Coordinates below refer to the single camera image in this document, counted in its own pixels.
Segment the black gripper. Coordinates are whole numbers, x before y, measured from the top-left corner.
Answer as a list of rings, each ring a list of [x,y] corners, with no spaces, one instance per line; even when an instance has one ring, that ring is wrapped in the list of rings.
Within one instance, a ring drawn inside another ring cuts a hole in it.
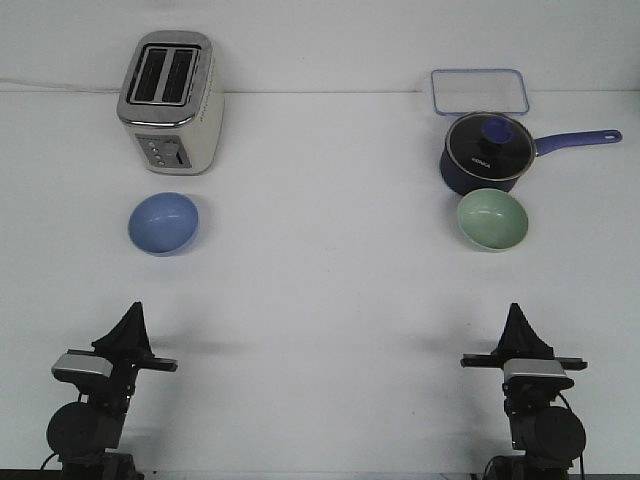
[[[555,358],[554,349],[536,334],[518,303],[509,307],[505,327],[494,352],[501,357],[520,353],[527,358],[502,359],[490,354],[464,354],[460,364],[463,368],[500,369],[506,395],[523,394],[525,391],[558,395],[575,384],[567,371],[583,371],[588,367],[582,358]]]
[[[141,301],[134,302],[121,320],[91,346],[112,365],[107,379],[89,395],[93,400],[130,399],[140,370],[175,372],[178,368],[175,359],[153,355]]]

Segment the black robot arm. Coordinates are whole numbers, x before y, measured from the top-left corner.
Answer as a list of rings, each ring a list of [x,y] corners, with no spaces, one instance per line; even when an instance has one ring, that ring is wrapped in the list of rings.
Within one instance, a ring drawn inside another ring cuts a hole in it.
[[[92,349],[69,349],[51,367],[57,381],[78,390],[75,401],[51,417],[46,440],[62,479],[143,479],[129,453],[118,453],[141,370],[174,372],[174,359],[152,352],[143,304],[134,302]]]
[[[495,368],[514,455],[491,458],[483,479],[567,479],[575,460],[584,466],[586,430],[563,395],[575,382],[567,373],[582,371],[580,357],[558,357],[531,327],[521,307],[509,307],[496,347],[489,354],[465,354],[465,368]]]

